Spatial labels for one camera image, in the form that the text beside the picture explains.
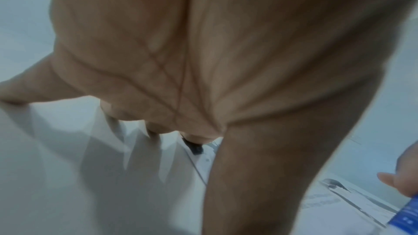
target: hand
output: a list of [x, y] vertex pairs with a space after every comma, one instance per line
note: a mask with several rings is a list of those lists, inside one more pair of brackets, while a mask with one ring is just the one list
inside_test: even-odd
[[418, 195], [418, 141], [398, 158], [396, 174], [378, 173], [383, 183], [396, 188], [407, 197]]
[[54, 51], [1, 83], [0, 99], [92, 95], [156, 132], [225, 134], [205, 235], [284, 235], [372, 99], [414, 2], [52, 0]]

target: white wall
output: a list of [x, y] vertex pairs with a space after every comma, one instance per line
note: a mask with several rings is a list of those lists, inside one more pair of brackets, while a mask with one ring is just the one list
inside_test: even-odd
[[396, 159], [418, 140], [418, 19], [405, 25], [380, 93], [327, 169], [401, 207], [407, 198], [376, 178], [394, 172]]

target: black object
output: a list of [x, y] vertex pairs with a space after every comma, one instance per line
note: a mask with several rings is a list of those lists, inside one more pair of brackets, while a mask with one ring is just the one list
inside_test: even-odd
[[193, 155], [199, 155], [203, 153], [203, 147], [201, 144], [196, 144], [193, 142], [189, 142], [188, 140], [186, 140], [185, 138], [183, 138], [183, 142], [187, 145], [187, 147], [189, 147], [189, 149], [192, 151]]

